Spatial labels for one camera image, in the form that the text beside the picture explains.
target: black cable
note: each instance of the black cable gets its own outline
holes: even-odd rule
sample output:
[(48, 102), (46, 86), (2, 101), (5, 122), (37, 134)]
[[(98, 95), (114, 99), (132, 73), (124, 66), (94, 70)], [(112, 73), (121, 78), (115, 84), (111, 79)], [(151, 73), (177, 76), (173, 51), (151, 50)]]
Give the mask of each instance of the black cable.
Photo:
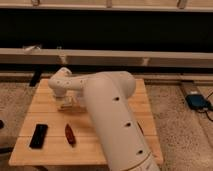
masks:
[(208, 111), (205, 111), (205, 113), (206, 113), (206, 117), (207, 117), (211, 122), (213, 122), (213, 119), (209, 116)]
[(204, 108), (203, 110), (196, 110), (198, 113), (205, 113), (206, 117), (208, 118), (209, 121), (213, 122), (213, 119), (209, 116), (208, 111), (213, 111), (213, 106), (211, 105), (211, 102), (208, 100), (211, 96), (213, 95), (213, 92), (211, 92), (205, 99), (206, 99), (206, 104), (207, 108)]
[(209, 97), (211, 97), (213, 95), (213, 92), (211, 92), (207, 97), (206, 100), (208, 100)]

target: black remote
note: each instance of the black remote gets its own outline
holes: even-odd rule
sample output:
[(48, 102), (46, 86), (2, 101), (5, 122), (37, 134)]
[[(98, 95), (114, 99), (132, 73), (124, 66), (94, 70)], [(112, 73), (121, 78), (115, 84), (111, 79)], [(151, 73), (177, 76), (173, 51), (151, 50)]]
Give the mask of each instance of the black remote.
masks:
[(30, 142), (31, 148), (42, 148), (44, 143), (44, 138), (47, 133), (48, 126), (46, 124), (36, 124), (35, 131), (33, 133), (33, 137)]

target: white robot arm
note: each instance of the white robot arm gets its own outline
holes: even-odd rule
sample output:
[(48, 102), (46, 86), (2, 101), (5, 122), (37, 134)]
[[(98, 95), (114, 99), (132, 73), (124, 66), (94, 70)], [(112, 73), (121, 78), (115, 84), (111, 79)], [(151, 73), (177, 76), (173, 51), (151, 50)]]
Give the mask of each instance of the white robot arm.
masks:
[(127, 98), (135, 91), (134, 77), (125, 71), (71, 77), (67, 68), (49, 80), (56, 97), (67, 90), (83, 91), (85, 106), (111, 171), (159, 171)]

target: speckled floor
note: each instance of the speckled floor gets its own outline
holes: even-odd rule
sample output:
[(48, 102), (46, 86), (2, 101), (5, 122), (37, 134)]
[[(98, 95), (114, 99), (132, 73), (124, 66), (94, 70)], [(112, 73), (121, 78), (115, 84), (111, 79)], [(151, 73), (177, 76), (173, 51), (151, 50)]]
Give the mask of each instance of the speckled floor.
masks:
[[(146, 88), (165, 159), (162, 171), (213, 171), (213, 123), (188, 108), (179, 86), (146, 85)], [(5, 122), (0, 130), (0, 147), (14, 145), (35, 89), (28, 83), (0, 82), (0, 119)], [(207, 96), (213, 86), (199, 89)], [(0, 170), (37, 170), (29, 166), (10, 167), (8, 160), (9, 154), (0, 155)], [(48, 169), (107, 171), (105, 166)]]

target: wooden table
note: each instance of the wooden table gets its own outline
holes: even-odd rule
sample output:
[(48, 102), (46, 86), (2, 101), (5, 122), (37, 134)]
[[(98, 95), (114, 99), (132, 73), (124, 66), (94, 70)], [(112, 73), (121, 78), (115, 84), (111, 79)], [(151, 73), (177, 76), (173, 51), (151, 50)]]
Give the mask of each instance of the wooden table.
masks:
[[(106, 164), (99, 140), (86, 109), (58, 111), (48, 79), (42, 79), (22, 125), (9, 164), (12, 166), (42, 165), (102, 165)], [(129, 99), (135, 117), (143, 128), (145, 138), (158, 164), (163, 157), (155, 123), (143, 80)], [(48, 124), (49, 129), (42, 149), (33, 150), (29, 144), (37, 123)], [(77, 144), (72, 148), (65, 137), (65, 125), (73, 129)]]

